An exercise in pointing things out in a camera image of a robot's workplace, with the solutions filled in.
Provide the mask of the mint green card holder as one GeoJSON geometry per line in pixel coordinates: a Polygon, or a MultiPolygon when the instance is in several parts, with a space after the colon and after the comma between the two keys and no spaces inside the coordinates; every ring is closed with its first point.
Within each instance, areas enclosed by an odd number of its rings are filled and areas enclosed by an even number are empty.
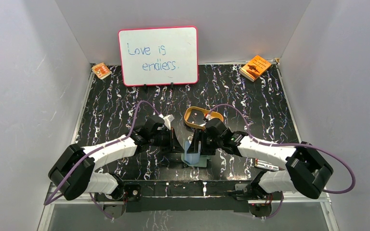
{"type": "Polygon", "coordinates": [[[196,154],[184,152],[181,154],[181,160],[191,167],[207,167],[208,156],[200,154],[199,144],[198,152],[196,154]]]}

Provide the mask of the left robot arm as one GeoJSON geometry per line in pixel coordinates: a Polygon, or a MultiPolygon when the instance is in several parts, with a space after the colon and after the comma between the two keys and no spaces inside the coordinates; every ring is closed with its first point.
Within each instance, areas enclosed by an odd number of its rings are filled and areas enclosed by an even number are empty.
{"type": "Polygon", "coordinates": [[[102,193],[119,200],[126,193],[123,180],[115,173],[99,173],[97,169],[152,146],[163,153],[184,152],[171,127],[173,120],[173,115],[153,115],[120,138],[95,146],[71,144],[49,170],[48,177],[68,201],[84,193],[102,193]]]}

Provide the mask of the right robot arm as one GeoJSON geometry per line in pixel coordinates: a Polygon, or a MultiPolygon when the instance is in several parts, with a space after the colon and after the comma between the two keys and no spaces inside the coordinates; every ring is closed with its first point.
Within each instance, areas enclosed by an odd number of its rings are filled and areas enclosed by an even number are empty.
{"type": "Polygon", "coordinates": [[[261,159],[278,171],[261,171],[247,191],[258,199],[274,192],[299,192],[318,199],[333,174],[332,166],[309,144],[279,144],[251,138],[244,131],[232,131],[219,119],[207,121],[204,129],[194,129],[187,153],[214,154],[216,150],[239,157],[261,159]]]}

